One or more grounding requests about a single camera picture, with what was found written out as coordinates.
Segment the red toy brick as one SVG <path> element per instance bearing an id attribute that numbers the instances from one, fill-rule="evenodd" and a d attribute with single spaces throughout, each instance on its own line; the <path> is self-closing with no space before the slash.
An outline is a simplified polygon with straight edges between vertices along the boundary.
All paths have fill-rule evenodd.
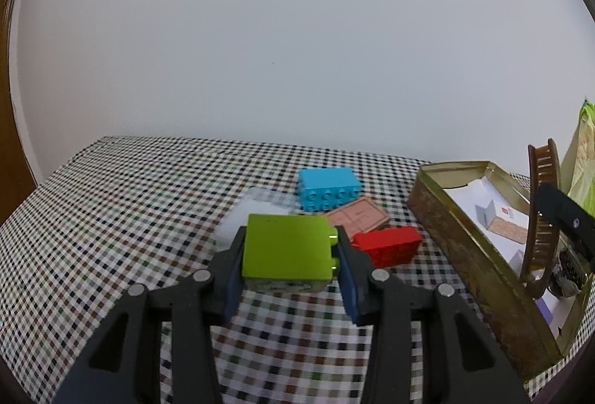
<path id="1" fill-rule="evenodd" d="M 358 233 L 352 246 L 366 253 L 375 268 L 385 269 L 411 263 L 423 240 L 414 227 L 388 228 Z"/>

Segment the copper metal case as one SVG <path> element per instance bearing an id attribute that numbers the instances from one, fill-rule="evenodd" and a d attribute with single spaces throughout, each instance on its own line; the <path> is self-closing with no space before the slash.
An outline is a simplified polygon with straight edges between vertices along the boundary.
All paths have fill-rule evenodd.
<path id="1" fill-rule="evenodd" d="M 327 212 L 326 216 L 333 227 L 343 227 L 349 239 L 359 233 L 381 229 L 390 221 L 387 212 L 365 196 Z"/>

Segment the green toy brick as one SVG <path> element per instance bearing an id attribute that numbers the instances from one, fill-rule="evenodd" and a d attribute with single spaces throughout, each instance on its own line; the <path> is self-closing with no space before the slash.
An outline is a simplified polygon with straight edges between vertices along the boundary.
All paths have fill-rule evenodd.
<path id="1" fill-rule="evenodd" d="M 251 215 L 242 277 L 260 293 L 320 292 L 334 279 L 338 230 L 325 216 Z"/>

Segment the clear plastic box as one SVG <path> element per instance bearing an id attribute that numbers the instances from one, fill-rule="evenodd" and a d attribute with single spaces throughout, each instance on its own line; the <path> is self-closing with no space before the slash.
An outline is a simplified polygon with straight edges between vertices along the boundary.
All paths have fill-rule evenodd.
<path id="1" fill-rule="evenodd" d="M 262 187 L 248 189 L 216 226 L 213 234 L 216 251 L 231 247 L 238 230 L 247 225 L 251 215 L 286 216 L 296 214 L 298 209 L 298 198 L 292 193 Z"/>

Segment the blue toy brick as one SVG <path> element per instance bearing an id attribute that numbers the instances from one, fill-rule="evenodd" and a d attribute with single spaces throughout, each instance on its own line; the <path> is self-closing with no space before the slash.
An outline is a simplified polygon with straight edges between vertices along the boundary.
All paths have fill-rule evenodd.
<path id="1" fill-rule="evenodd" d="M 348 167 L 299 171 L 297 197 L 304 212 L 330 212 L 360 198 L 362 183 Z"/>

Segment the green patterned hanging cloth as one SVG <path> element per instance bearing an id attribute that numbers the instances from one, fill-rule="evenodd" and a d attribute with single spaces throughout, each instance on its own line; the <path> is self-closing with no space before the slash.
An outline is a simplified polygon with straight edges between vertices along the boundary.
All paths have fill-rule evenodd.
<path id="1" fill-rule="evenodd" d="M 576 131 L 561 163 L 561 186 L 574 202 L 595 216 L 595 110 L 585 100 Z"/>

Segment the white paper liner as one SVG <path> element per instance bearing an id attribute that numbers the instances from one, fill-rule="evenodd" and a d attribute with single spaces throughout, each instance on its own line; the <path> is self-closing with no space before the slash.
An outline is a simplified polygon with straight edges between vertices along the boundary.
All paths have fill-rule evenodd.
<path id="1" fill-rule="evenodd" d="M 527 214 L 513 209 L 486 176 L 474 179 L 467 185 L 447 188 L 446 193 L 463 209 L 497 252 L 508 264 L 516 279 L 520 279 L 524 252 L 527 250 Z M 568 280 L 560 267 L 553 276 L 558 280 L 550 286 L 535 304 L 548 323 L 554 337 L 561 337 L 579 287 Z"/>

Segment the gold metal tin tray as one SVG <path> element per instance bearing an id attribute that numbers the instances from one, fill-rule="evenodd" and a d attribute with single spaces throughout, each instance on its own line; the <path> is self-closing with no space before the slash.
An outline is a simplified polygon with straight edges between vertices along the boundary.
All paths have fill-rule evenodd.
<path id="1" fill-rule="evenodd" d="M 528 189 L 490 161 L 425 164 L 416 175 L 408 207 L 459 273 L 504 354 L 527 382 L 568 357 L 572 346 L 581 346 L 593 330 L 594 318 L 586 314 L 592 280 L 572 302 L 562 334 L 555 337 L 520 278 L 448 192 L 482 178 L 515 209 L 528 212 Z"/>

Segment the checkered tablecloth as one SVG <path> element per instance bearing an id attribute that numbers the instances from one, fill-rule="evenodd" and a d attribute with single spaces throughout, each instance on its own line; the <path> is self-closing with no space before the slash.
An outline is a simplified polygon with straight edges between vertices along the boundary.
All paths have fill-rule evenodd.
<path id="1" fill-rule="evenodd" d="M 1 228 L 1 358 L 27 401 L 48 403 L 133 283 L 167 287 L 205 267 L 215 229 L 253 187 L 292 193 L 301 169 L 346 166 L 394 226 L 411 226 L 421 161 L 294 145 L 104 137 L 61 165 Z M 228 403 L 355 403 L 371 331 L 336 285 L 246 292 L 213 331 Z"/>

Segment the brown wooden door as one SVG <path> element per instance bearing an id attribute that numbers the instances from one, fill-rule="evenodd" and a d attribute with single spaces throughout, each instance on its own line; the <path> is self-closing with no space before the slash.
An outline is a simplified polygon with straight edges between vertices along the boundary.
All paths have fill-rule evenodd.
<path id="1" fill-rule="evenodd" d="M 21 202 L 36 188 L 36 181 L 18 134 L 10 89 L 9 48 L 14 5 L 15 0 L 1 0 L 1 224 L 5 223 Z"/>

